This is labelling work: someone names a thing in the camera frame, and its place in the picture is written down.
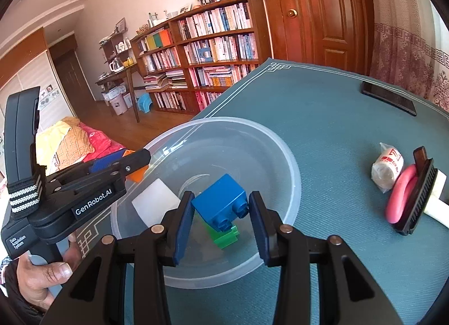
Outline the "person's left hand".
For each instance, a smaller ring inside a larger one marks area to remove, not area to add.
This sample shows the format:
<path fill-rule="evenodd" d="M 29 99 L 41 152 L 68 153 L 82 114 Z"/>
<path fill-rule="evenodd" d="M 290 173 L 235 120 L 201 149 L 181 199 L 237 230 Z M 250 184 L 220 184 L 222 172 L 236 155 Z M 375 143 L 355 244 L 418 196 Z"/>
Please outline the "person's left hand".
<path fill-rule="evenodd" d="M 68 242 L 69 248 L 63 254 L 62 262 L 35 266 L 28 253 L 19 257 L 17 281 L 20 293 L 27 302 L 42 311 L 47 311 L 55 299 L 49 288 L 66 283 L 82 260 L 74 232 L 68 236 Z"/>

